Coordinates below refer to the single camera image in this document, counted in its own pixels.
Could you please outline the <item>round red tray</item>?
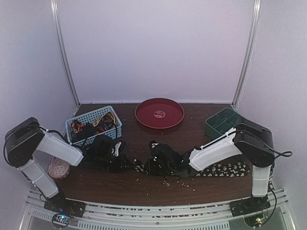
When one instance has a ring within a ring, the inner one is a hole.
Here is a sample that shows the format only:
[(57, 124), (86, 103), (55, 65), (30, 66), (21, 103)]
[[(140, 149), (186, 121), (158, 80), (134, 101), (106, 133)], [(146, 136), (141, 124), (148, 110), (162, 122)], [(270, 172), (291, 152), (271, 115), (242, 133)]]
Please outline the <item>round red tray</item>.
[(135, 109), (137, 121), (145, 127), (168, 129), (180, 124), (185, 116), (183, 107), (167, 98), (152, 98), (143, 101)]

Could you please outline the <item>black white floral tie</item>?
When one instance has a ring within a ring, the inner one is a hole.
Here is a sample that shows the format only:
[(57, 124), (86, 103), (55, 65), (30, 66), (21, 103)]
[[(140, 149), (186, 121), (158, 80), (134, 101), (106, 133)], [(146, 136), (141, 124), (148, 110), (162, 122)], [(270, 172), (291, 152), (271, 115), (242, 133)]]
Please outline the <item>black white floral tie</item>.
[(250, 172), (250, 166), (244, 162), (237, 163), (215, 163), (203, 170), (197, 171), (184, 163), (179, 168), (171, 166), (170, 162), (160, 163), (155, 159), (142, 162), (137, 159), (133, 161), (133, 169), (139, 173), (151, 176), (173, 176), (179, 178), (187, 177), (245, 177)]

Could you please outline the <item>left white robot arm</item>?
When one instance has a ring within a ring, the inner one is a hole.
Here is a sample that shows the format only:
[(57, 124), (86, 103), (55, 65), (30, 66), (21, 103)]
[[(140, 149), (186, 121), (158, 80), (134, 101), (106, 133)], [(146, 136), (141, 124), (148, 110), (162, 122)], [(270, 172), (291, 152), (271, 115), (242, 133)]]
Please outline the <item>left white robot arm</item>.
[(57, 158), (69, 166), (83, 169), (120, 172), (131, 167), (123, 153), (125, 143), (109, 136), (98, 135), (93, 140), (84, 139), (80, 145), (69, 142), (56, 130), (40, 126), (34, 117), (28, 118), (4, 138), (3, 155), (8, 165), (18, 169), (59, 213), (69, 209), (69, 202), (60, 195), (60, 187), (41, 166), (38, 154)]

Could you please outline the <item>pile of ties in basket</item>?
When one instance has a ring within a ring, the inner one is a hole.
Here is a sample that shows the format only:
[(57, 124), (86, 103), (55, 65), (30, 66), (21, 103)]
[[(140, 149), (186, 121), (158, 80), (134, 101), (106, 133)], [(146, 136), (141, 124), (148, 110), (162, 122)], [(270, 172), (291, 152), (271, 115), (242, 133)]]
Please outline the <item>pile of ties in basket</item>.
[(118, 122), (113, 112), (107, 112), (105, 115), (97, 118), (93, 122), (85, 125), (77, 119), (71, 124), (71, 140), (73, 142), (81, 141), (92, 136), (99, 135), (111, 129), (115, 129), (115, 138), (118, 138)]

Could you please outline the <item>dark green divided organizer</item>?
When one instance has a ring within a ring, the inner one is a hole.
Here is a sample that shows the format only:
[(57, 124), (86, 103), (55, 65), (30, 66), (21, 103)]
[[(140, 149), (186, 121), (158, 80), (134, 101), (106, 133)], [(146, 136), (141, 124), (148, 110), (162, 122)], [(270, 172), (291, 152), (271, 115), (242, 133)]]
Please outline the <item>dark green divided organizer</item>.
[(243, 121), (243, 116), (231, 108), (224, 108), (205, 121), (205, 134), (211, 139), (216, 139), (226, 131)]

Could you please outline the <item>left aluminium corner post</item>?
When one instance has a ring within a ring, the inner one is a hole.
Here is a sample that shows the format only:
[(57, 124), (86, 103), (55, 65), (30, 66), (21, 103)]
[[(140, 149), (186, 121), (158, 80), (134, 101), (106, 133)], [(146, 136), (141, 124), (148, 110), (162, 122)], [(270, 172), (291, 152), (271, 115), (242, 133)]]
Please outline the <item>left aluminium corner post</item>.
[(56, 34), (57, 34), (59, 50), (60, 50), (60, 57), (61, 57), (61, 61), (64, 67), (65, 76), (68, 81), (69, 89), (70, 89), (70, 92), (72, 93), (74, 102), (76, 106), (80, 106), (80, 101), (79, 101), (79, 98), (76, 92), (76, 88), (75, 88), (75, 85), (72, 79), (72, 74), (71, 74), (71, 70), (70, 70), (69, 62), (68, 62), (68, 56), (67, 56), (67, 52), (66, 52), (66, 48), (64, 44), (64, 39), (63, 39), (63, 34), (62, 34), (62, 29), (61, 29), (61, 24), (60, 24), (58, 1), (51, 0), (50, 6), (51, 6), (51, 13), (52, 13), (53, 21), (54, 21)]

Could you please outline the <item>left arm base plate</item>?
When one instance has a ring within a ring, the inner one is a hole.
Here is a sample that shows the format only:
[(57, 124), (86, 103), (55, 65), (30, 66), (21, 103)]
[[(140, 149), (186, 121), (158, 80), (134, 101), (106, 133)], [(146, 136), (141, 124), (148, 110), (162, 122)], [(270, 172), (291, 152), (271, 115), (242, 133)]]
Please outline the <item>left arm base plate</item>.
[(56, 229), (62, 230), (68, 227), (75, 217), (83, 217), (86, 204), (81, 201), (67, 199), (62, 191), (52, 198), (48, 198), (41, 193), (39, 198), (44, 202), (44, 209), (54, 212), (51, 217), (51, 224)]

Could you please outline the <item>aluminium corner post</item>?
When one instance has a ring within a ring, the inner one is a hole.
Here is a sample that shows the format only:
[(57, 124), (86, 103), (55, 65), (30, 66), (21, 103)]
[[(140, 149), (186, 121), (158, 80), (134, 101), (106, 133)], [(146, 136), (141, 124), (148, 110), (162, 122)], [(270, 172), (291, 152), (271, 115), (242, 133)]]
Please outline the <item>aluminium corner post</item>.
[(258, 32), (258, 24), (260, 21), (260, 12), (261, 12), (261, 6), (262, 1), (261, 0), (254, 0), (253, 5), (253, 11), (252, 11), (252, 17), (251, 17), (251, 23), (250, 23), (250, 29), (248, 34), (248, 42), (247, 47), (243, 59), (243, 65), (241, 68), (238, 84), (236, 87), (235, 95), (233, 98), (233, 101), (231, 103), (231, 106), (234, 110), (239, 109), (239, 102), (242, 98), (243, 91), (245, 88), (246, 80), (248, 77), (250, 62), (252, 58), (252, 53), (255, 47), (255, 41), (257, 38), (257, 32)]
[(74, 102), (76, 106), (80, 106), (80, 101), (79, 101), (79, 98), (76, 92), (76, 88), (75, 88), (75, 85), (72, 79), (72, 74), (71, 74), (71, 70), (70, 70), (69, 62), (68, 62), (68, 56), (67, 56), (67, 52), (66, 52), (66, 48), (64, 44), (64, 39), (63, 39), (63, 34), (62, 34), (62, 29), (61, 29), (61, 24), (60, 24), (58, 1), (51, 0), (50, 6), (51, 6), (51, 13), (52, 13), (53, 21), (54, 21), (56, 34), (57, 34), (59, 50), (60, 50), (60, 57), (61, 57), (61, 61), (64, 67), (65, 76), (68, 81), (69, 89), (70, 89), (70, 92), (72, 93)]

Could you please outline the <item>small patterned pink bowl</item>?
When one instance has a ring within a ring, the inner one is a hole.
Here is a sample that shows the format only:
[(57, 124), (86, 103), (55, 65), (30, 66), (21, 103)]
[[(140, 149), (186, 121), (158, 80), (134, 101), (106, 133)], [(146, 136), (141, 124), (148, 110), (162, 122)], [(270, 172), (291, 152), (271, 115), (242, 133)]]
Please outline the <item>small patterned pink bowl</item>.
[(70, 172), (70, 165), (58, 158), (54, 158), (47, 170), (50, 177), (54, 179), (64, 179)]

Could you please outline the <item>light blue plastic basket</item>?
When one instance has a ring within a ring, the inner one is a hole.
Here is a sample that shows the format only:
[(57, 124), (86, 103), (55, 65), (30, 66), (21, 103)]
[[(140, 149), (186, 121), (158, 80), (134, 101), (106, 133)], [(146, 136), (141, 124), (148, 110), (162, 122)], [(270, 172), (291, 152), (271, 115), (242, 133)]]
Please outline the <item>light blue plastic basket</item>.
[(91, 144), (99, 135), (114, 140), (122, 137), (122, 122), (110, 105), (67, 120), (65, 128), (67, 141), (80, 147)]

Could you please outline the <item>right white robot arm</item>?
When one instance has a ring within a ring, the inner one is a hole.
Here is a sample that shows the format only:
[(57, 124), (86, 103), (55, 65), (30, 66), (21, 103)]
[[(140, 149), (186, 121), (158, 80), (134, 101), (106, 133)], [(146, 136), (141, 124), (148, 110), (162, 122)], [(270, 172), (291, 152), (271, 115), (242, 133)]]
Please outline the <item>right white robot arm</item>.
[(252, 197), (246, 200), (246, 208), (254, 212), (264, 204), (275, 154), (272, 132), (263, 126), (246, 120), (210, 143), (183, 154), (155, 141), (149, 147), (151, 159), (145, 164), (149, 175), (241, 177), (247, 174), (241, 163), (230, 166), (218, 163), (243, 155), (252, 165)]

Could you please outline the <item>right aluminium corner post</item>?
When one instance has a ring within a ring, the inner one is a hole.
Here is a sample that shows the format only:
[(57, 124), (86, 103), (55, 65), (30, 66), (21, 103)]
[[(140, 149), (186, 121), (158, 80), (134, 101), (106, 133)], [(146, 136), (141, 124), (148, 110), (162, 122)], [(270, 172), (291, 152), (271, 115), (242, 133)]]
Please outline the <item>right aluminium corner post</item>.
[(250, 29), (248, 34), (248, 42), (247, 47), (243, 59), (243, 65), (241, 68), (238, 84), (236, 87), (235, 95), (233, 98), (233, 101), (231, 103), (231, 106), (234, 110), (239, 109), (239, 102), (242, 98), (243, 91), (245, 88), (246, 80), (248, 77), (250, 62), (252, 58), (252, 53), (255, 47), (255, 41), (257, 38), (257, 32), (258, 32), (258, 24), (260, 21), (260, 12), (261, 12), (261, 6), (262, 1), (261, 0), (254, 0), (253, 5), (253, 11), (252, 11), (252, 17), (251, 17), (251, 23), (250, 23)]

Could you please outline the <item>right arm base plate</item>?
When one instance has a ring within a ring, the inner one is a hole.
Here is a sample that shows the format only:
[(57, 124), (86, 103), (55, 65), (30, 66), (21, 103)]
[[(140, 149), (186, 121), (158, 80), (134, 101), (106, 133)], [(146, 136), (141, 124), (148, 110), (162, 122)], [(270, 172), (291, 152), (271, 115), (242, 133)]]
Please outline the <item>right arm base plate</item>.
[(263, 197), (254, 197), (240, 199), (229, 203), (230, 211), (233, 217), (244, 216), (244, 222), (251, 228), (260, 228), (272, 214), (269, 214), (271, 204), (268, 195)]

